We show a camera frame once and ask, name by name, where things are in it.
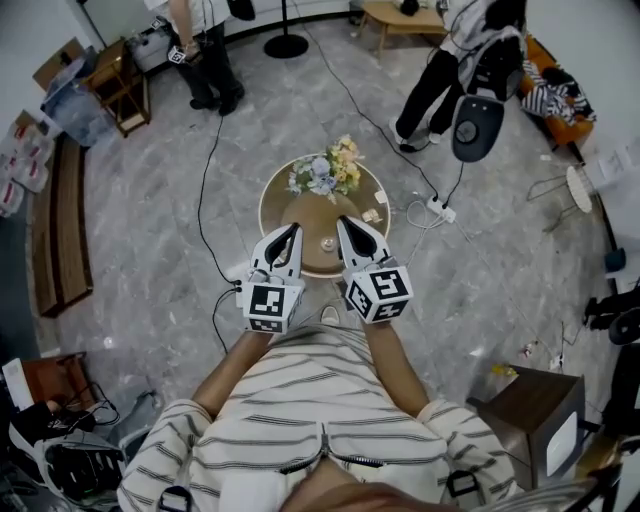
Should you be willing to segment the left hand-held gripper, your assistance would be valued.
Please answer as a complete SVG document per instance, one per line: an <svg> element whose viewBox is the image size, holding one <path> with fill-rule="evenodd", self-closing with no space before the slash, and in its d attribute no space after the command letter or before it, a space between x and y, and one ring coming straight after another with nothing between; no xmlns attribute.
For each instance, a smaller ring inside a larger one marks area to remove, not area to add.
<svg viewBox="0 0 640 512"><path fill-rule="evenodd" d="M305 289L304 280L299 278L303 238L302 227L292 223L272 231L255 245L251 257L255 269L241 286L247 331L274 335L288 332Z"/></svg>

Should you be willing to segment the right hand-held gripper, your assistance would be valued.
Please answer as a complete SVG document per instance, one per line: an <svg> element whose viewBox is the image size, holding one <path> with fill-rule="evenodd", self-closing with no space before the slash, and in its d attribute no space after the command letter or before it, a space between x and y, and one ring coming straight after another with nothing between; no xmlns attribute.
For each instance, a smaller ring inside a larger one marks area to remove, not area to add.
<svg viewBox="0 0 640 512"><path fill-rule="evenodd" d="M344 299L365 324L399 317L414 297L408 271L390 256L385 237L352 216L336 223L346 283Z"/></svg>

